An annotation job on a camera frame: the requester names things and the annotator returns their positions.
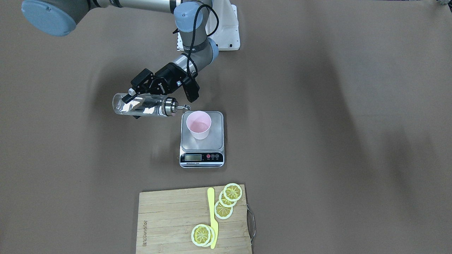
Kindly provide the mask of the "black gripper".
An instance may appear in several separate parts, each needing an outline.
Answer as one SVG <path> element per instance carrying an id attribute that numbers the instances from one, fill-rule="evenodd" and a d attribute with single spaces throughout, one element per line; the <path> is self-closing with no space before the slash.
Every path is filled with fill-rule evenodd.
<path id="1" fill-rule="evenodd" d="M 174 93 L 188 79 L 188 74 L 175 63 L 168 63 L 155 74 L 145 68 L 131 80 L 130 94 L 121 98 L 121 113 L 137 117 L 166 117 L 166 96 Z M 131 95 L 142 95 L 132 98 Z"/>

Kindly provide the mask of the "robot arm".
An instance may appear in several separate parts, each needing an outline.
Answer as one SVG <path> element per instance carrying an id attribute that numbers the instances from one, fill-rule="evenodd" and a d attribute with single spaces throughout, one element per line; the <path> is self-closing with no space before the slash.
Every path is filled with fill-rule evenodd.
<path id="1" fill-rule="evenodd" d="M 131 80 L 126 93 L 113 97 L 116 114 L 140 117 L 171 117 L 178 111 L 190 110 L 171 97 L 182 88 L 192 103 L 199 97 L 196 77 L 213 63 L 219 54 L 213 32 L 206 27 L 210 16 L 219 21 L 211 0 L 24 0 L 23 16 L 38 30 L 52 36 L 66 36 L 92 10 L 126 9 L 140 14 L 172 16 L 182 40 L 182 53 L 157 72 L 143 69 Z"/>

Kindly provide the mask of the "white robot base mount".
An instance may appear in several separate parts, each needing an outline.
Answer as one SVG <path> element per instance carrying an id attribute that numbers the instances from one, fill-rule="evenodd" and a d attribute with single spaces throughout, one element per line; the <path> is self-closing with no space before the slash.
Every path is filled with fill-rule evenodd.
<path id="1" fill-rule="evenodd" d="M 178 49 L 188 54 L 239 50 L 236 6 L 229 0 L 181 0 L 172 6 Z"/>

